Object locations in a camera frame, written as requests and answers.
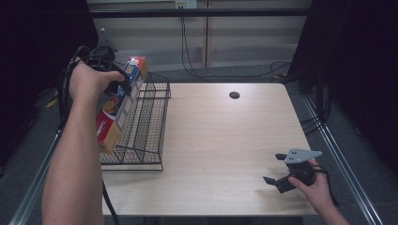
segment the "metal rail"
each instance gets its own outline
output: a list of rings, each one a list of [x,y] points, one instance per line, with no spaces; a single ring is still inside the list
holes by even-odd
[[[29,219],[29,216],[32,212],[33,207],[36,204],[38,196],[40,196],[41,191],[43,190],[44,180],[47,174],[47,171],[50,167],[50,160],[53,156],[54,150],[56,145],[60,139],[60,133],[58,132],[55,135],[53,143],[47,153],[46,158],[41,163],[41,166],[36,174],[35,179],[33,180],[32,184],[30,185],[29,189],[23,196],[23,200],[21,201],[20,205],[17,208],[17,211],[14,213],[9,225],[23,225]]]
[[[140,9],[41,12],[41,16],[72,16],[90,18],[156,18],[156,17],[269,17],[269,16],[330,16],[341,14],[335,9],[309,8],[242,8],[242,9]]]
[[[360,209],[362,210],[363,215],[365,215],[366,219],[368,220],[369,224],[372,225],[382,225],[383,222],[378,215],[375,206],[373,205],[372,201],[368,197],[366,191],[363,189],[360,181],[358,180],[357,176],[351,170],[348,162],[346,161],[342,150],[340,149],[337,142],[334,140],[333,136],[331,135],[328,127],[322,123],[322,121],[317,117],[316,114],[316,107],[313,100],[310,97],[304,98],[305,103],[310,111],[310,114],[314,118],[314,121],[317,123],[319,127],[319,132],[321,133],[325,143],[327,144],[331,154],[334,157],[334,160],[337,163],[342,175],[348,184],[348,187],[351,189],[351,192],[354,195]]]

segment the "cardboard box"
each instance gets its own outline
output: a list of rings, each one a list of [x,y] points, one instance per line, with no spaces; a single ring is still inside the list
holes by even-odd
[[[117,94],[110,96],[97,115],[97,140],[99,151],[111,155],[120,138],[123,125],[148,72],[144,57],[131,57],[124,69],[130,76],[131,95],[120,86]]]

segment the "human hand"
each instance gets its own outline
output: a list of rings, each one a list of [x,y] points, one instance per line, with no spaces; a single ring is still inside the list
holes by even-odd
[[[315,170],[320,169],[316,167],[318,163],[315,159],[310,159],[308,162],[314,166]],[[296,177],[291,176],[288,180],[294,187],[304,193],[317,214],[325,215],[330,209],[335,208],[333,200],[330,197],[328,179],[323,173],[316,172],[314,174],[314,183],[309,187]]]
[[[70,77],[69,94],[73,102],[95,102],[110,82],[123,82],[125,78],[117,71],[100,72],[80,61]]]

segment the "forearm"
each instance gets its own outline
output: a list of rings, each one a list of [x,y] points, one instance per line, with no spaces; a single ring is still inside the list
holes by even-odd
[[[319,215],[325,220],[325,223],[328,225],[348,225],[349,224],[345,220],[343,215],[335,207],[332,207],[329,210],[320,212]]]
[[[103,223],[96,103],[73,103],[47,174],[42,199],[44,224]]]

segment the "wire basket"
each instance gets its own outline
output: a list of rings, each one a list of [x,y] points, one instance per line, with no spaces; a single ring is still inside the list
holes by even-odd
[[[111,169],[111,167],[106,167],[109,165],[160,165],[160,168],[156,170],[163,170],[161,156],[170,97],[168,79],[148,73],[131,107],[114,153],[99,155],[103,170],[142,170],[144,168]]]

